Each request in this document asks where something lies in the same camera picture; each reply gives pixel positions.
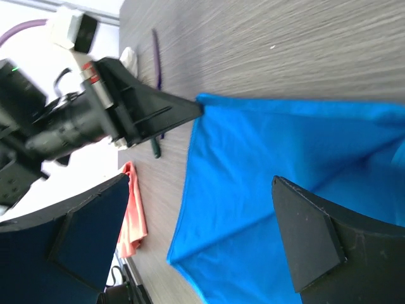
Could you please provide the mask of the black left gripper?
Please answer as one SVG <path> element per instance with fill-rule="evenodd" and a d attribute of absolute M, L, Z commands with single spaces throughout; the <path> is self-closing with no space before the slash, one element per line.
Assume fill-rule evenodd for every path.
<path fill-rule="evenodd" d="M 1 205 L 16 205 L 39 179 L 45 161 L 67 166 L 70 155 L 105 137 L 130 148 L 203 114 L 203 106 L 154 89 L 118 59 L 85 65 L 84 92 L 51 103 L 9 59 L 1 60 Z"/>

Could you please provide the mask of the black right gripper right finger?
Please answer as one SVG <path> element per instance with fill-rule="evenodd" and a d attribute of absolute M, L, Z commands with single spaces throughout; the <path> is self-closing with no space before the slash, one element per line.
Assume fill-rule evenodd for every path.
<path fill-rule="evenodd" d="M 404 303 L 404 228 L 274 177 L 272 198 L 303 303 Z"/>

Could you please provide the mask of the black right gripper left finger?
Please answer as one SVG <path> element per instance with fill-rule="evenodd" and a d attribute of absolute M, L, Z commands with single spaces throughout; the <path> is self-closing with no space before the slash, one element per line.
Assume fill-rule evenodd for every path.
<path fill-rule="evenodd" d="M 128 203 L 118 174 L 81 194 L 1 222 L 1 303 L 95 303 Z"/>

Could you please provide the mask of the blue cloth napkin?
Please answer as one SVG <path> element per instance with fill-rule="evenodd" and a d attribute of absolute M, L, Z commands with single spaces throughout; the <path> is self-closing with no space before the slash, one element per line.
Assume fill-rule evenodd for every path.
<path fill-rule="evenodd" d="M 204 303 L 299 303 L 271 183 L 404 225 L 404 107 L 200 94 L 168 263 Z"/>

